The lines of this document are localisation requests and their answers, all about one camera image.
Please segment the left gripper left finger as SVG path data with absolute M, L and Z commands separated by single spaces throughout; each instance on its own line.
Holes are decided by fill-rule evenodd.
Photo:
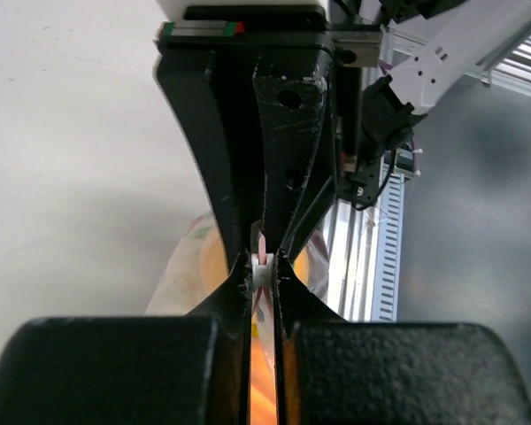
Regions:
M 43 317 L 0 355 L 0 424 L 246 424 L 250 256 L 183 316 Z

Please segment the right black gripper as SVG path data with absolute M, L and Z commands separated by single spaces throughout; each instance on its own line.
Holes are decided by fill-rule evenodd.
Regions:
M 342 153 L 356 157 L 360 82 L 381 31 L 351 2 L 173 3 L 154 69 L 189 143 L 232 268 L 234 186 L 265 186 L 262 230 L 291 259 L 335 198 Z

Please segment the orange toy peach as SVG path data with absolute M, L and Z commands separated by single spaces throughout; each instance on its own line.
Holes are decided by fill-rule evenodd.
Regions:
M 250 256 L 250 295 L 252 301 L 250 348 L 250 422 L 277 422 L 276 385 L 273 354 L 273 255 L 266 253 L 265 238 L 258 239 L 258 251 Z M 204 240 L 200 253 L 200 275 L 210 293 L 229 274 L 219 231 L 213 229 Z

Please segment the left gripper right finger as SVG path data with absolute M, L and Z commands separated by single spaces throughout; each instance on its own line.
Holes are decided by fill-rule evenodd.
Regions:
M 502 339 L 475 323 L 348 322 L 273 258 L 281 424 L 531 424 Z

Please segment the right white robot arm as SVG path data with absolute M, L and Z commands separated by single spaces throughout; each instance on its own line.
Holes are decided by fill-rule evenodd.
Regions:
M 155 77 L 218 222 L 227 264 L 259 228 L 295 257 L 471 67 L 531 34 L 531 1 L 163 1 Z

